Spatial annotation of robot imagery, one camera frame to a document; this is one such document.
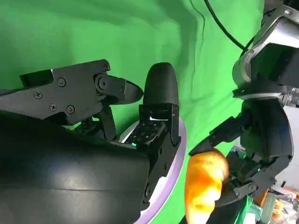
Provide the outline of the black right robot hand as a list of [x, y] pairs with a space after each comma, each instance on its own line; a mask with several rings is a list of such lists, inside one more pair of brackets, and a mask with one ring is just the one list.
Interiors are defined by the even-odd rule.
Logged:
[[144, 89], [97, 60], [22, 76], [0, 92], [3, 224], [132, 224], [178, 151], [170, 63]]

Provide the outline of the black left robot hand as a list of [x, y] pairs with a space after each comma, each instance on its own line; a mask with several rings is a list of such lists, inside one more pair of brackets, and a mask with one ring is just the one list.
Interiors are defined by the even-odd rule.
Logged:
[[240, 138], [245, 157], [229, 152], [229, 178], [216, 206], [226, 206], [245, 196], [256, 198], [275, 183], [293, 157], [289, 120], [277, 98], [243, 101], [237, 117], [230, 117], [195, 146], [189, 155], [207, 152], [222, 142]]

